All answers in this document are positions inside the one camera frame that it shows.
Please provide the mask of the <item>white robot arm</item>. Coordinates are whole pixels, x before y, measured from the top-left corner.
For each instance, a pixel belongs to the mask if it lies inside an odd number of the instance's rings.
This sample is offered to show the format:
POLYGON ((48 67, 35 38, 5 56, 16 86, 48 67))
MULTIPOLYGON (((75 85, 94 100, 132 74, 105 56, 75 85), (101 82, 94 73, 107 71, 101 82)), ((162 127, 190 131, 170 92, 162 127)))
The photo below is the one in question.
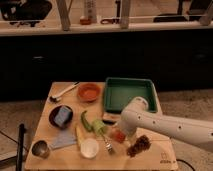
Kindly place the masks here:
POLYGON ((213 122, 150 113, 142 97, 128 103, 117 124, 126 136, 144 128, 213 152, 213 122))

